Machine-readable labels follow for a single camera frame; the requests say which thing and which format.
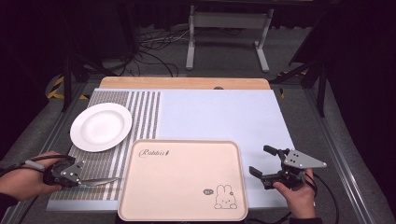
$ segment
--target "tripod leg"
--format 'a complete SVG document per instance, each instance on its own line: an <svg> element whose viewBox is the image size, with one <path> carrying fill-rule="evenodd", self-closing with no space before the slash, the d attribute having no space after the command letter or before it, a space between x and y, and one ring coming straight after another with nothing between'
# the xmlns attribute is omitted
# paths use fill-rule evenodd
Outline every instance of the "tripod leg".
<svg viewBox="0 0 396 224"><path fill-rule="evenodd" d="M62 108L62 112L64 112L72 102L72 74L68 56L64 58L64 70L62 73L64 75L64 107Z"/></svg>
<svg viewBox="0 0 396 224"><path fill-rule="evenodd" d="M321 63L315 64L315 66L312 66L308 69L303 80L301 80L301 86L303 89L311 89L314 86L315 82L320 77L320 69Z"/></svg>
<svg viewBox="0 0 396 224"><path fill-rule="evenodd" d="M318 99L317 99L317 109L319 114L324 118L323 106L324 106L324 93L326 91L326 78L327 70L324 63L321 65L321 74L319 77L318 85Z"/></svg>
<svg viewBox="0 0 396 224"><path fill-rule="evenodd" d="M312 61L310 63L305 63L305 64L300 65L300 66L294 68L293 70L289 71L286 75L281 76L281 77L277 77L277 78L272 79L272 80L269 80L268 82L270 84L279 84L279 83L281 83L281 82L283 82L283 81L285 81L285 80L287 80L287 79L289 79L291 77L296 76L297 74L302 73L306 69L314 66L316 63L317 63L316 61Z"/></svg>

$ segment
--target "black cable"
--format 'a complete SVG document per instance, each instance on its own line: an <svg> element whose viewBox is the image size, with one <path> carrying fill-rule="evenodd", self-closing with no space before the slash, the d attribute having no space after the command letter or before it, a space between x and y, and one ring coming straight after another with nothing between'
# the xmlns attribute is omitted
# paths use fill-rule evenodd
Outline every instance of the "black cable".
<svg viewBox="0 0 396 224"><path fill-rule="evenodd" d="M155 34L155 33L163 33L163 30L150 31L150 32L142 33L140 35L151 35L151 34Z"/></svg>
<svg viewBox="0 0 396 224"><path fill-rule="evenodd" d="M283 216L280 220L278 220L276 222L264 222L264 221L259 220L257 218L249 218L247 220L247 223L258 222L258 223L261 223L261 224L280 224L280 223L288 220L290 215L291 215L291 212L288 212L285 216Z"/></svg>
<svg viewBox="0 0 396 224"><path fill-rule="evenodd" d="M129 75L132 75L134 77L134 73L132 72L132 69L127 69Z"/></svg>
<svg viewBox="0 0 396 224"><path fill-rule="evenodd" d="M309 176L308 174L305 175L312 181L312 183L310 183L309 181L305 181L305 184L311 187L311 189L315 192L314 198L316 198L318 195L317 183L315 183L314 179L311 176Z"/></svg>
<svg viewBox="0 0 396 224"><path fill-rule="evenodd" d="M24 212L23 212L23 214L22 214L22 216L21 216L20 221L18 222L18 224L21 224L21 223L23 222L23 220L25 219L27 213L28 213L29 210L32 208L32 206L33 206L33 204L35 203L35 201L37 200L37 198L38 198L38 195L35 196L35 197L33 198L33 200L29 203L29 205L26 207L26 209L24 210Z"/></svg>
<svg viewBox="0 0 396 224"><path fill-rule="evenodd" d="M64 153L64 155L69 155L70 150L72 149L72 146L73 146L73 143L70 144L70 147L68 147L69 149L67 149L67 151L66 151L66 153Z"/></svg>
<svg viewBox="0 0 396 224"><path fill-rule="evenodd" d="M330 187L323 181L323 179L320 176L314 174L314 177L317 178L324 185L324 187L326 187L327 191L329 191L330 195L332 196L332 201L334 202L334 206L335 206L335 224L338 224L340 220L340 210L338 208L338 203L337 200L335 199L334 194L330 190Z"/></svg>
<svg viewBox="0 0 396 224"><path fill-rule="evenodd" d="M165 49L169 45L171 45L171 44L177 42L179 39L181 39L181 37L183 35L185 35L187 33L187 31L189 31L189 30L188 29L178 30L178 31L174 31L174 32L169 32L169 34L166 36L159 37L160 35L157 35L152 38L142 39L139 41L139 46L142 47L143 49L146 49L147 51L149 51L151 49L153 49L153 50Z"/></svg>
<svg viewBox="0 0 396 224"><path fill-rule="evenodd" d="M136 62L136 59L134 59L134 63L136 64L138 76L140 77L140 65ZM134 76L134 73L132 72L132 69L129 69L128 72L129 72L132 76Z"/></svg>
<svg viewBox="0 0 396 224"><path fill-rule="evenodd" d="M30 159L29 161L43 161L43 160L57 159L57 158L70 159L70 158L73 158L73 157L68 156L68 155L50 155L50 156L35 157L35 158ZM37 170L37 169L32 168L32 167L23 166L24 164L26 164L26 163L23 161L23 162L20 162L18 164L13 164L13 165L8 166L8 168L4 169L1 172L0 177L2 177L3 175L5 175L8 172L11 172L11 171L14 171L14 170L18 170L18 169L30 169L30 170L35 170L35 171L38 171L38 172L42 172L42 171Z"/></svg>
<svg viewBox="0 0 396 224"><path fill-rule="evenodd" d="M165 63L163 60L161 60L161 59L158 58L157 56L152 55L152 54L150 54L150 53L147 53L147 52L145 52L145 51L140 51L140 53L145 53L145 54L147 54L147 55L149 55L149 56L151 56L151 57L157 59L158 61L160 61L160 62L166 67L166 69L167 69L168 72L170 73L171 77L174 76L173 73L172 73L172 71L171 71L171 69L168 67L167 63Z"/></svg>
<svg viewBox="0 0 396 224"><path fill-rule="evenodd" d="M104 68L105 68L106 70L108 70L108 71L116 71L116 70L121 69L122 67L126 67L126 65L128 65L128 63L130 63L130 62L132 61L132 59L133 59L133 56L128 57L128 58L125 60L125 62L123 62L123 63L114 65L114 66L112 66L112 67L104 67ZM89 73L91 73L91 74L102 74L101 72L99 72L99 71L97 71L97 70L95 70L95 69L91 69L91 68L85 68L85 69L86 69Z"/></svg>
<svg viewBox="0 0 396 224"><path fill-rule="evenodd" d="M30 159L29 161L43 161L43 160L57 159L57 158L66 158L66 159L71 159L71 158L72 158L72 159L74 159L73 157L71 157L71 156L69 156L69 155L50 155L50 156L35 157L35 158ZM40 172L40 173L44 173L44 171L37 170L37 169L32 168L32 167L23 166L24 164L26 164L26 163L25 163L25 162L20 162L20 163L18 163L18 164L13 164L13 165L8 166L8 168L4 169L4 170L1 172L0 177L3 176L3 175L5 175L5 174L8 173L8 172L11 172L11 171L14 171L14 170L18 170L18 169L28 169L28 170L34 170L34 171L37 171L37 172ZM33 204L35 203L35 201L37 200L37 198L38 198L38 195L35 196L35 197L33 198L33 200L29 203L29 205L26 207L26 209L25 209L25 211L23 212L23 214L22 214L22 216L21 216L20 221L18 222L18 224L21 224L21 223L23 222L23 220L25 219L27 213L28 213L29 210L32 208L32 206L33 206Z"/></svg>
<svg viewBox="0 0 396 224"><path fill-rule="evenodd" d="M126 70L126 64L125 64L125 66L123 67L121 73L119 74L119 77L122 76L122 74L125 72L125 70Z"/></svg>
<svg viewBox="0 0 396 224"><path fill-rule="evenodd" d="M174 63L146 63L146 62L142 62L142 61L140 61L140 60L138 60L138 59L134 59L135 61L138 61L139 63L145 63L145 64L154 64L154 65L156 65L156 64L163 64L163 65L172 65L172 66L174 66L175 67L175 69L177 70L177 72L176 72L176 77L178 77L178 67L174 64Z"/></svg>
<svg viewBox="0 0 396 224"><path fill-rule="evenodd" d="M169 35L166 35L165 37L167 37L167 36L171 36L171 35L177 35L178 33L181 33L181 32L186 32L186 31L188 31L189 29L182 29L182 30L176 30L176 31L169 31ZM141 35L148 35L148 34L152 34L152 33L159 33L159 32L161 32L159 35L157 35L157 36L155 36L155 37L150 37L150 38L146 38L145 40L143 40L143 41L147 41L147 40L150 40L150 39L159 39L159 38L161 38L161 34L163 34L163 33L165 33L164 31L153 31L153 32L148 32L148 33L143 33L143 34L141 34Z"/></svg>

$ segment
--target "white plate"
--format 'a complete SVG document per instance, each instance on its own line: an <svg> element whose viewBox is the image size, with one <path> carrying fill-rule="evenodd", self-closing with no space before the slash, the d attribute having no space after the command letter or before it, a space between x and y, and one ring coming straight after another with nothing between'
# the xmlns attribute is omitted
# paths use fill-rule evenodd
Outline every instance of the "white plate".
<svg viewBox="0 0 396 224"><path fill-rule="evenodd" d="M70 137L82 150L98 152L121 142L131 131L132 115L122 105L105 103L84 110L72 124Z"/></svg>

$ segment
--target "human hand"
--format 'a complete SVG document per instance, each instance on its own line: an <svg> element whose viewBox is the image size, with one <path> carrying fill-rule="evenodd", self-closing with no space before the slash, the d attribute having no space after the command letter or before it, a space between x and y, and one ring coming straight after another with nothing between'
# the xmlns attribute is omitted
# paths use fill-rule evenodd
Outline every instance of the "human hand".
<svg viewBox="0 0 396 224"><path fill-rule="evenodd" d="M305 173L309 175L312 179L314 178L314 173L312 169L306 169ZM305 181L309 181L312 184L312 180L309 177L305 177ZM285 197L289 210L297 218L313 218L316 217L314 198L315 192L307 184L304 184L298 190L288 189L285 185L280 182L275 182L273 184L282 195Z"/></svg>
<svg viewBox="0 0 396 224"><path fill-rule="evenodd" d="M49 151L39 155L39 157L51 155L59 155L59 153ZM55 162L61 160L63 159L47 159L37 161L37 163L44 165L47 169ZM44 184L43 174L34 170L17 169L0 177L0 193L12 196L18 201L34 198L39 194L49 194L61 189L60 185L50 186Z"/></svg>

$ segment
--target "tray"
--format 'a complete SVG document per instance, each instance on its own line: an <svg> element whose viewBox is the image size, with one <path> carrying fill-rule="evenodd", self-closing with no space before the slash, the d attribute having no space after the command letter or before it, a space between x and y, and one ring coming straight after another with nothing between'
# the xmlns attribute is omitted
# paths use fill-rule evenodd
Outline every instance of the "tray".
<svg viewBox="0 0 396 224"><path fill-rule="evenodd" d="M138 140L119 216L125 221L237 221L248 213L231 141Z"/></svg>

